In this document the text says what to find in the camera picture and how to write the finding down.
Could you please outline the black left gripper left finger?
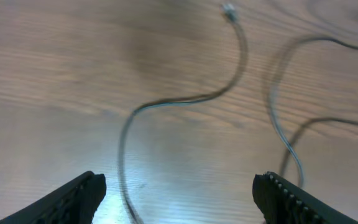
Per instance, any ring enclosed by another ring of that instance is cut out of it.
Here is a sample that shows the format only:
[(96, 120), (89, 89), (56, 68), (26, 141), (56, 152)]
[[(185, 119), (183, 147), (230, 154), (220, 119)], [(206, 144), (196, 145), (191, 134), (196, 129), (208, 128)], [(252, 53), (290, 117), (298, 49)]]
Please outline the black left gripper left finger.
[(104, 174), (87, 171), (0, 224), (91, 224), (106, 189)]

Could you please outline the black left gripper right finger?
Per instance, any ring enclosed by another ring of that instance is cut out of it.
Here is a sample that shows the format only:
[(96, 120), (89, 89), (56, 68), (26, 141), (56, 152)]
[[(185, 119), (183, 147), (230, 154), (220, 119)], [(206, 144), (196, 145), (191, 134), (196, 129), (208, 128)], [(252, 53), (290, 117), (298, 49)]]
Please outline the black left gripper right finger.
[(358, 224), (274, 172), (255, 175), (252, 195), (269, 224)]

